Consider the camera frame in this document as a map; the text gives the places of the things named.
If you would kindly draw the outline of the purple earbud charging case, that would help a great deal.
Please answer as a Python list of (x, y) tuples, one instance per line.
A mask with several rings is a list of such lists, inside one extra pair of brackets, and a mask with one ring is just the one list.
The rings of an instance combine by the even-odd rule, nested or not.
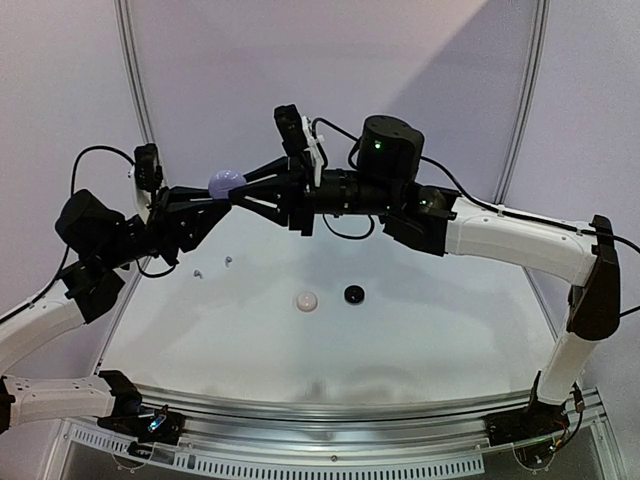
[(233, 170), (221, 170), (215, 173), (208, 182), (209, 196), (214, 200), (228, 200), (229, 193), (244, 186), (247, 183), (246, 178)]

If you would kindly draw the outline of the pink earbud charging case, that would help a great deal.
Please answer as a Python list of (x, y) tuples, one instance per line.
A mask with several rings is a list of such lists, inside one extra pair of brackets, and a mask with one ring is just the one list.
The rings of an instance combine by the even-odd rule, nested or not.
[(294, 305), (303, 313), (311, 313), (318, 308), (319, 298), (314, 292), (302, 291), (296, 295)]

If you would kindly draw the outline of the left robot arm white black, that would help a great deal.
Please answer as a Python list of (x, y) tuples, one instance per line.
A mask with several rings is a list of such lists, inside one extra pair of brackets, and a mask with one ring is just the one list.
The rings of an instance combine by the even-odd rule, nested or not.
[(227, 199), (203, 189), (162, 188), (147, 219), (126, 218), (87, 189), (65, 203), (55, 230), (74, 251), (43, 292), (1, 319), (1, 428), (64, 417), (113, 420), (128, 434), (148, 426), (148, 412), (133, 383), (119, 371), (88, 378), (19, 380), (9, 370), (62, 334), (88, 325), (117, 303), (125, 282), (118, 269), (144, 257), (169, 267), (179, 253), (194, 250), (230, 212)]

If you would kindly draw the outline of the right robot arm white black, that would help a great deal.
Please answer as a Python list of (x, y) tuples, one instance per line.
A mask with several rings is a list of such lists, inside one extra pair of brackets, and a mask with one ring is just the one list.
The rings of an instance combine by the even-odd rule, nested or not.
[(314, 121), (278, 117), (285, 156), (245, 175), (230, 201), (302, 235), (318, 215), (377, 217), (385, 234), (422, 253), (474, 256), (541, 271), (569, 283), (569, 313), (517, 427), (537, 436), (552, 424), (596, 345), (620, 324), (621, 274), (609, 220), (572, 223), (476, 199), (459, 184), (416, 177), (424, 135), (398, 118), (368, 117), (347, 169), (325, 164)]

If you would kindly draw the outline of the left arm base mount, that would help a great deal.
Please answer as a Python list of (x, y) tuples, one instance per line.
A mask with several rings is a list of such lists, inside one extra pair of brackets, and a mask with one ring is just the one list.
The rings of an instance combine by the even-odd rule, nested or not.
[(139, 399), (117, 401), (112, 413), (97, 419), (105, 430), (126, 435), (137, 444), (177, 446), (185, 417), (167, 404), (160, 408), (146, 407)]

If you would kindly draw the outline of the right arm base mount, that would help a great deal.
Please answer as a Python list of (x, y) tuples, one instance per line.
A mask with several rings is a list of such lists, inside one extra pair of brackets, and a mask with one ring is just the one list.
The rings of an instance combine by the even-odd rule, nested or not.
[(488, 414), (482, 420), (491, 446), (563, 433), (570, 425), (564, 404), (554, 406), (538, 402)]

